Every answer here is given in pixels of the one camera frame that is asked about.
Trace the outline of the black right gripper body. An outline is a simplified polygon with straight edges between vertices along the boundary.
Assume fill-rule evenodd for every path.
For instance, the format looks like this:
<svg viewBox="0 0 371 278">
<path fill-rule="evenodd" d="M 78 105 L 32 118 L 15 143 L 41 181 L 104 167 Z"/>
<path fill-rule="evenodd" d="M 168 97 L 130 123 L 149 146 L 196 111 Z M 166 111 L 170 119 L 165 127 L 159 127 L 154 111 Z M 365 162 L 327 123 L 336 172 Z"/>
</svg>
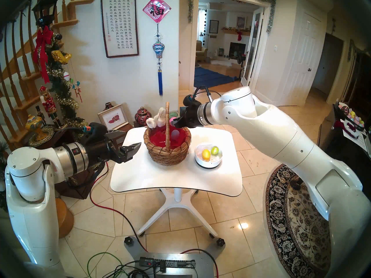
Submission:
<svg viewBox="0 0 371 278">
<path fill-rule="evenodd" d="M 181 111 L 181 128 L 195 128 L 201 126 L 199 122 L 198 109 L 200 104 L 183 107 Z"/>
</svg>

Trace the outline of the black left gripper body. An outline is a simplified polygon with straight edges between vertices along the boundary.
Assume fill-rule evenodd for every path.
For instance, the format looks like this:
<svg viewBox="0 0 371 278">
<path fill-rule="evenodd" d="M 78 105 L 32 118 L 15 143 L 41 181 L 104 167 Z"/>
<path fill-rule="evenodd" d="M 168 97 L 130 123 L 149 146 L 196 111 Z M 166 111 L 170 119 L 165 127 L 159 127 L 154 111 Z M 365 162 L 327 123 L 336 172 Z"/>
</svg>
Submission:
<svg viewBox="0 0 371 278">
<path fill-rule="evenodd" d="M 121 164 L 128 161 L 126 151 L 119 150 L 110 139 L 104 139 L 95 143 L 85 144 L 88 156 L 88 166 L 93 166 L 109 160 Z"/>
</svg>

